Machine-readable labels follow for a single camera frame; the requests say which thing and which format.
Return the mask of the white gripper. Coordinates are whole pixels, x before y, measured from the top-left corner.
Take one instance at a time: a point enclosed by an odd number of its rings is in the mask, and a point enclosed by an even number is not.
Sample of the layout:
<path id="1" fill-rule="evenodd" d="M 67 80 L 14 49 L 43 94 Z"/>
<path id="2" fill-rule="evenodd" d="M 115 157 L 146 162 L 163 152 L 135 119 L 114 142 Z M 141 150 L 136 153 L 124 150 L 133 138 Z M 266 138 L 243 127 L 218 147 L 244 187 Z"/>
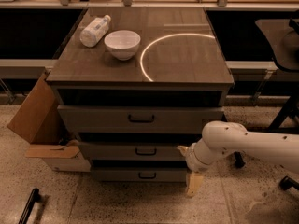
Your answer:
<path id="1" fill-rule="evenodd" d="M 204 163 L 204 154 L 208 153 L 208 148 L 205 143 L 199 141 L 189 147 L 177 146 L 177 150 L 185 157 L 187 166 L 192 171 L 186 174 L 186 195 L 193 197 L 204 180 L 204 176 L 200 173 L 208 169 L 208 164 Z"/>

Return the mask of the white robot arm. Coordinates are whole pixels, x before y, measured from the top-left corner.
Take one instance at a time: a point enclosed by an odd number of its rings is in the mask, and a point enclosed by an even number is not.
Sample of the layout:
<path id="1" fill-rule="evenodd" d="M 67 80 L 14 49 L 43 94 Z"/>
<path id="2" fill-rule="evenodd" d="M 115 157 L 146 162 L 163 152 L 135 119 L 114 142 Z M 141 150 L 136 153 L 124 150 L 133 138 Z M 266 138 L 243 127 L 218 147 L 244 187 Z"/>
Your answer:
<path id="1" fill-rule="evenodd" d="M 299 135 L 250 132 L 233 122 L 211 121 L 202 138 L 190 146 L 178 146 L 187 167 L 186 194 L 193 197 L 201 186 L 204 172 L 222 158 L 240 152 L 299 173 Z"/>

